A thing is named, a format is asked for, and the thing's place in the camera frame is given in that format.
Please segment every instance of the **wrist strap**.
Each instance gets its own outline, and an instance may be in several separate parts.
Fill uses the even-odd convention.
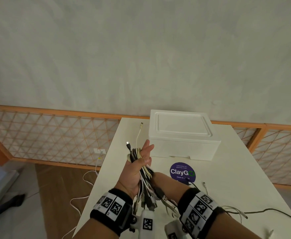
[[[94,218],[115,232],[118,236],[130,227],[132,199],[119,189],[111,189],[95,204],[90,213]]]
[[[178,204],[180,221],[192,238],[204,239],[216,217],[225,211],[204,192],[188,189]]]

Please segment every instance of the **black object on floor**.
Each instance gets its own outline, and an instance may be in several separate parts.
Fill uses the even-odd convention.
[[[19,207],[23,204],[25,199],[25,194],[16,195],[12,199],[10,199],[8,202],[5,202],[4,204],[0,205],[0,214],[2,214],[4,211],[11,207]]]

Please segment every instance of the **styrofoam box lid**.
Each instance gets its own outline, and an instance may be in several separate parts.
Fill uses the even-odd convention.
[[[206,113],[151,110],[149,138],[165,141],[219,144]]]

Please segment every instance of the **power socket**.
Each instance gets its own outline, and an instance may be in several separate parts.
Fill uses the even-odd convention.
[[[94,153],[96,154],[106,154],[106,149],[99,149],[99,148],[94,148]]]

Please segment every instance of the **left hand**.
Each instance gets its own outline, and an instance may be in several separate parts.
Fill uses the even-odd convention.
[[[121,172],[119,180],[115,186],[116,189],[120,189],[128,194],[132,199],[138,194],[139,181],[140,181],[140,169],[144,165],[151,166],[152,158],[150,152],[154,148],[154,145],[149,145],[150,141],[147,139],[141,150],[142,158],[134,161],[133,163],[126,161],[124,169]]]

